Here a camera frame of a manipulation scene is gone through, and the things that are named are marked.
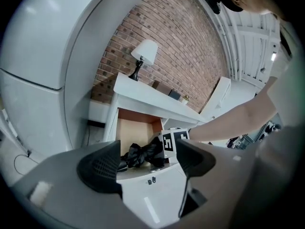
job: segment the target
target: brown box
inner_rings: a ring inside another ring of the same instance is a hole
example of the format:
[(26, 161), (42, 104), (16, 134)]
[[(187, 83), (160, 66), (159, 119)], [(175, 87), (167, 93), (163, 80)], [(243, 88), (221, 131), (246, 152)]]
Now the brown box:
[(164, 85), (159, 81), (154, 81), (152, 87), (165, 95), (169, 95), (172, 90), (170, 87)]

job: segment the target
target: human arm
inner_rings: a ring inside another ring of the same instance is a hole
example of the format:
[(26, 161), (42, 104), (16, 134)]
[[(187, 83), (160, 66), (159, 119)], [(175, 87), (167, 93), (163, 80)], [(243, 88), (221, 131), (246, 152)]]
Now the human arm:
[(276, 114), (276, 108), (267, 95), (277, 78), (270, 77), (265, 87), (252, 100), (189, 132), (190, 139), (216, 141), (245, 135), (262, 127)]

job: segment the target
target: white ceiling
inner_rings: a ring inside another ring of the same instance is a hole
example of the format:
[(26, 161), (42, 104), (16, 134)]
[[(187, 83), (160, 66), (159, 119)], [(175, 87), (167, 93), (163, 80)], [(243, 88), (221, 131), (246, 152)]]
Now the white ceiling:
[(263, 88), (270, 75), (272, 54), (280, 46), (279, 22), (272, 14), (238, 13), (222, 4), (221, 13), (216, 15), (204, 0), (199, 1), (219, 32), (231, 78)]

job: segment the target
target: white lampshade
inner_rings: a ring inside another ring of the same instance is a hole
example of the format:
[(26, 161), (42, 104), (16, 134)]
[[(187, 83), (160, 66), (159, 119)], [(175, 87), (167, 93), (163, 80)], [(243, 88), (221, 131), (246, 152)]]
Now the white lampshade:
[(158, 51), (158, 44), (152, 40), (144, 40), (132, 51), (132, 56), (137, 60), (143, 57), (144, 64), (153, 65)]

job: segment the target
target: forearm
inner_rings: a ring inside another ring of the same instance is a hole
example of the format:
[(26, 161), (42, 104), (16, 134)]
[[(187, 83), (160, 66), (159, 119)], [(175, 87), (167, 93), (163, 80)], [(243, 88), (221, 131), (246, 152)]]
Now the forearm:
[(198, 141), (216, 141), (245, 135), (258, 129), (244, 104), (224, 115), (190, 130), (190, 138)]

